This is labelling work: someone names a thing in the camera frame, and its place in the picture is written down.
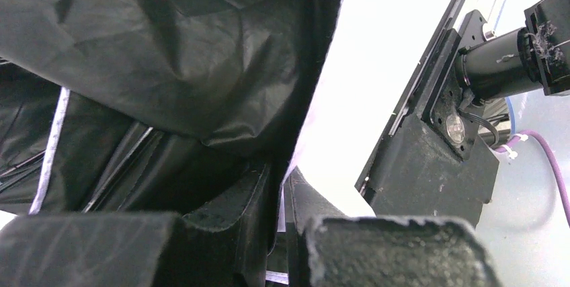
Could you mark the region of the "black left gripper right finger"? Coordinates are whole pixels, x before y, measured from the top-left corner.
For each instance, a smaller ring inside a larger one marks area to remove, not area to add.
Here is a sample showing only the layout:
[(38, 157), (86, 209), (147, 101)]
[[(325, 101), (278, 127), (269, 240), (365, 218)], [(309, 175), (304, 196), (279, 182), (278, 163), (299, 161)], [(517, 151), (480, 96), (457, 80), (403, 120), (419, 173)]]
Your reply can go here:
[(284, 182), (291, 286), (500, 286), (474, 228), (455, 217), (346, 217), (294, 170)]

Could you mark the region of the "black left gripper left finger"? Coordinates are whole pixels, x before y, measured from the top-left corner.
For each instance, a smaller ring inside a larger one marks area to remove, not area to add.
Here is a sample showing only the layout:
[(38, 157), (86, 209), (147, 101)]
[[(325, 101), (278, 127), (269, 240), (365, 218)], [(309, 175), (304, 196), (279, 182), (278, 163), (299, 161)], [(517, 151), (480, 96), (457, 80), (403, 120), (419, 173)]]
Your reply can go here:
[(195, 211), (19, 216), (1, 230), (2, 286), (263, 286), (269, 165)]

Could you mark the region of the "lavender folding umbrella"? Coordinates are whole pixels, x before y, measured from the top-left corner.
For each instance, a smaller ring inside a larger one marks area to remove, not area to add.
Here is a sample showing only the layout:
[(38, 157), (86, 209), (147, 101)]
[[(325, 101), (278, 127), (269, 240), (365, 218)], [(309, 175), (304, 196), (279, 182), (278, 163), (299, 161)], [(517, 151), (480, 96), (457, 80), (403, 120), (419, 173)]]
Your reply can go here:
[(61, 87), (44, 212), (187, 213), (248, 170), (275, 214), (341, 0), (1, 0), (1, 209), (25, 214)]

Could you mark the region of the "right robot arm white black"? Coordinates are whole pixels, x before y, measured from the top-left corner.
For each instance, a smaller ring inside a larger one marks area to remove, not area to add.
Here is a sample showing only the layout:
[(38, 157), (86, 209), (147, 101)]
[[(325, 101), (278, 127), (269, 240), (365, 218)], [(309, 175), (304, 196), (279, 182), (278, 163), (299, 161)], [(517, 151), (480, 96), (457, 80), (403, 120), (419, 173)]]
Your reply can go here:
[(460, 54), (456, 79), (476, 99), (542, 89), (569, 95), (569, 0), (540, 0), (524, 12), (526, 25)]

